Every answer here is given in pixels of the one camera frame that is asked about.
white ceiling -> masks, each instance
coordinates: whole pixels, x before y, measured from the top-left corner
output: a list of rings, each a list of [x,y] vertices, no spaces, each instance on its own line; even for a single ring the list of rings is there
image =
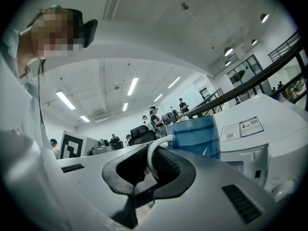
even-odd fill
[[[183,2],[189,5],[186,11]],[[173,80],[181,76],[176,88],[192,70],[221,73],[226,69],[225,47],[249,52],[251,40],[260,41],[270,23],[269,17],[261,24],[260,15],[271,15],[277,4],[275,0],[28,0],[12,20],[13,27],[23,30],[39,9],[56,3],[81,10],[84,21],[99,21],[93,44],[70,57],[49,59],[42,79],[43,111],[75,126],[84,123],[80,115],[119,116],[124,103],[129,103],[127,113],[148,107],[160,93],[168,94]],[[36,70],[37,63],[30,67]],[[140,80],[128,97],[133,77]],[[76,110],[57,98],[59,90]]]
[[[84,121],[80,115],[88,119],[119,116],[124,114],[124,103],[128,103],[125,113],[149,108],[159,94],[165,96],[173,91],[190,73],[180,66],[140,59],[94,59],[68,64],[47,71],[41,78],[42,110],[68,124],[81,126]],[[139,80],[133,94],[127,96],[134,77]],[[168,89],[177,77],[181,78]],[[70,110],[56,96],[60,90],[76,110]]]

black vent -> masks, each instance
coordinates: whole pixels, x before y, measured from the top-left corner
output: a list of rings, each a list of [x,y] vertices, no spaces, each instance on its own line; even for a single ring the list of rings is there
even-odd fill
[[[76,164],[76,165],[72,165],[72,166],[68,166],[68,167],[63,167],[61,168],[63,173],[68,173],[71,171],[75,171],[75,170],[79,170],[81,168],[84,168],[84,166],[82,166],[81,164]]]
[[[234,208],[248,224],[257,219],[262,213],[254,206],[254,204],[244,195],[244,193],[235,185],[222,187]]]

sticker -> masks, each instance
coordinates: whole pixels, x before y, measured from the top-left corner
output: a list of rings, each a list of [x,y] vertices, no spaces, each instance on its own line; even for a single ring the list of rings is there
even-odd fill
[[[240,122],[240,129],[241,129],[241,138],[264,131],[261,123],[259,122],[256,116]]]
[[[236,140],[241,137],[239,123],[235,123],[222,128],[220,141]]]

